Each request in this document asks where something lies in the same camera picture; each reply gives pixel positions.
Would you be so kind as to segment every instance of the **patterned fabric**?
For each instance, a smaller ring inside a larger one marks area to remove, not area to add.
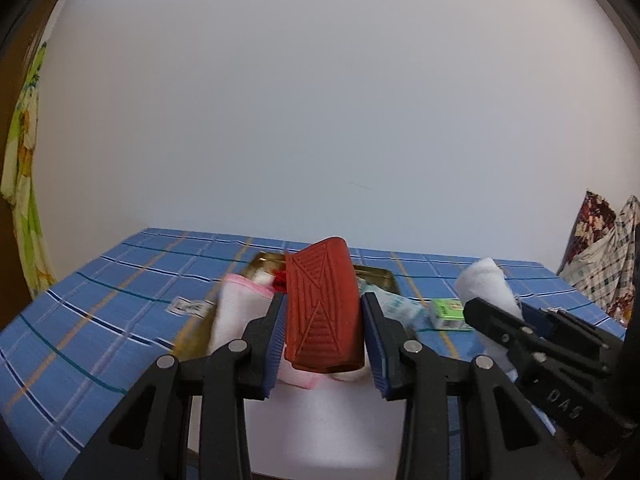
[[[587,190],[575,221],[565,263],[571,263],[579,253],[610,232],[615,220],[616,213],[609,202]]]
[[[144,370],[188,340],[198,318],[169,313],[174,298],[212,299],[223,276],[260,251],[306,245],[146,229],[37,297],[0,333],[0,410],[43,478],[60,480]],[[423,304],[455,298],[456,277],[477,260],[355,248],[350,254],[355,264],[391,270],[401,293]],[[531,306],[561,306],[623,336],[618,323],[540,264],[497,263]],[[417,337],[464,360],[483,350],[475,332],[435,331],[428,316]]]
[[[42,240],[31,178],[38,125],[38,79],[46,49],[47,43],[43,43],[31,64],[15,105],[0,182],[0,192],[12,207],[22,272],[32,298],[56,282]]]
[[[626,326],[634,303],[635,230],[640,202],[629,197],[603,238],[578,254],[560,276]]]

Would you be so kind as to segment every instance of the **red cloth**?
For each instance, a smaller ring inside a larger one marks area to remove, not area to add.
[[[578,254],[611,231],[615,221],[616,213],[609,202],[587,190],[578,211],[565,263],[570,264]]]
[[[276,270],[273,283],[271,283],[273,290],[276,292],[284,292],[287,293],[287,271],[286,270]]]

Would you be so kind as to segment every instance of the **white label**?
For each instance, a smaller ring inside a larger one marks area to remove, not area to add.
[[[175,298],[166,310],[178,316],[205,317],[212,306],[213,303],[206,300],[190,301],[184,298]]]
[[[435,326],[434,328],[445,328],[450,330],[457,330],[462,327],[462,321],[458,321],[455,319],[441,319],[439,326]]]
[[[562,410],[563,412],[566,412],[567,410],[571,409],[571,399],[570,398],[561,399],[560,398],[561,396],[562,394],[560,393],[560,390],[555,388],[551,390],[551,393],[548,394],[548,396],[546,397],[546,400],[548,400],[552,404],[555,404],[556,402],[561,401],[558,403],[556,408],[558,408],[559,410]],[[569,412],[569,418],[578,418],[582,413],[583,409],[584,408],[582,406],[574,406],[574,408],[571,409],[571,411]]]

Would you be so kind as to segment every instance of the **paper label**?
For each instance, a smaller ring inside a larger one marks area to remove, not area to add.
[[[175,298],[166,310],[178,316],[205,317],[212,306],[213,303],[206,300],[191,301],[184,298]]]

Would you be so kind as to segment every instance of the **floral cloth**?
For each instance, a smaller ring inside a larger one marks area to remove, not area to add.
[[[587,190],[575,221],[565,263],[570,264],[578,254],[611,231],[615,220],[616,212],[609,202],[599,194]]]
[[[15,105],[0,182],[0,193],[12,207],[22,272],[33,298],[56,283],[42,240],[31,177],[38,125],[38,79],[46,49],[47,43],[43,43]]]
[[[640,202],[631,196],[613,227],[577,254],[560,272],[561,278],[625,326],[631,319],[634,304],[635,232],[639,222]],[[583,224],[602,226],[596,219]],[[603,229],[596,231],[599,235]]]

